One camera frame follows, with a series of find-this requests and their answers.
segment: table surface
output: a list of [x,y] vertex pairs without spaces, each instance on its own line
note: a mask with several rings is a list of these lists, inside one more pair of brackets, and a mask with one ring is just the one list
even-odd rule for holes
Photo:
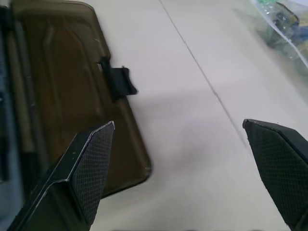
[[246,0],[87,0],[139,94],[154,171],[101,200],[91,231],[287,231],[257,171],[245,118],[308,138],[308,78],[269,49]]

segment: plastic bag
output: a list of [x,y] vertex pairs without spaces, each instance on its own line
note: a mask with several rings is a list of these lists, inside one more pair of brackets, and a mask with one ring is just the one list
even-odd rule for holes
[[292,60],[308,76],[308,3],[304,0],[252,0],[268,23],[266,44]]

